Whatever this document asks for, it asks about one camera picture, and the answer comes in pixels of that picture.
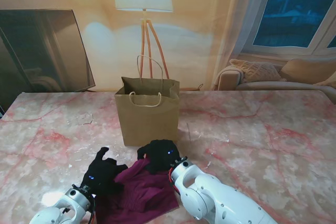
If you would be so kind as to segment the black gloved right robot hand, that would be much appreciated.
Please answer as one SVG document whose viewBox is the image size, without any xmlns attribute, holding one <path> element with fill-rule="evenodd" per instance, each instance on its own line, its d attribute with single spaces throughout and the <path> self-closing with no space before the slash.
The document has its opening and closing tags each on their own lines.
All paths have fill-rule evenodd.
<svg viewBox="0 0 336 224">
<path fill-rule="evenodd" d="M 167 172 L 171 165 L 181 160 L 180 153 L 171 140 L 152 140 L 137 150 L 138 160 L 147 158 L 145 169 L 150 174 Z"/>
</svg>

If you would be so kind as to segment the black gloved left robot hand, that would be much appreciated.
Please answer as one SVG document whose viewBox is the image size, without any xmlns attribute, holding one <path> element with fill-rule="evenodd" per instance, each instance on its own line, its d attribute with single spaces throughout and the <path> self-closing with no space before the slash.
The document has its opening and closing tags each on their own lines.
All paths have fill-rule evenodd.
<svg viewBox="0 0 336 224">
<path fill-rule="evenodd" d="M 124 170 L 127 165 L 118 165 L 113 158 L 103 159 L 108 147 L 102 147 L 84 174 L 80 188 L 86 188 L 91 194 L 97 196 L 114 195 L 124 189 L 124 185 L 115 182 L 114 179 Z"/>
</svg>

